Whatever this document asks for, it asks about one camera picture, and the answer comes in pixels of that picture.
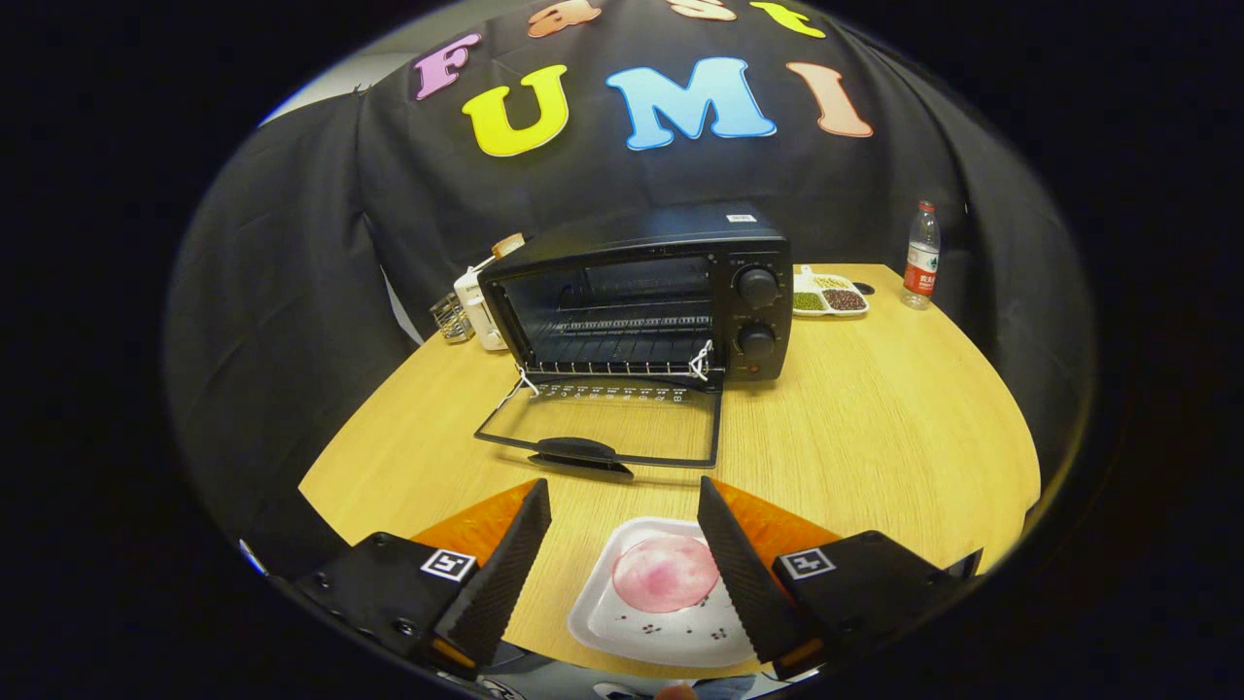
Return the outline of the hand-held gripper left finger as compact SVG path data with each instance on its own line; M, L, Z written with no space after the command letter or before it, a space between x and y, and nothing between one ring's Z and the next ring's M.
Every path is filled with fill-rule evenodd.
M474 681L489 666L550 523L549 482L521 482L412 538L376 532L299 577L328 620L407 663Z

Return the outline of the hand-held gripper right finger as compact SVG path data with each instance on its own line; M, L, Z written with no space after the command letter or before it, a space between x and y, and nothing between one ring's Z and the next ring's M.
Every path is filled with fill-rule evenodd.
M950 606L982 553L937 567L876 528L836 535L714 477L697 521L758 660L781 681L837 671Z

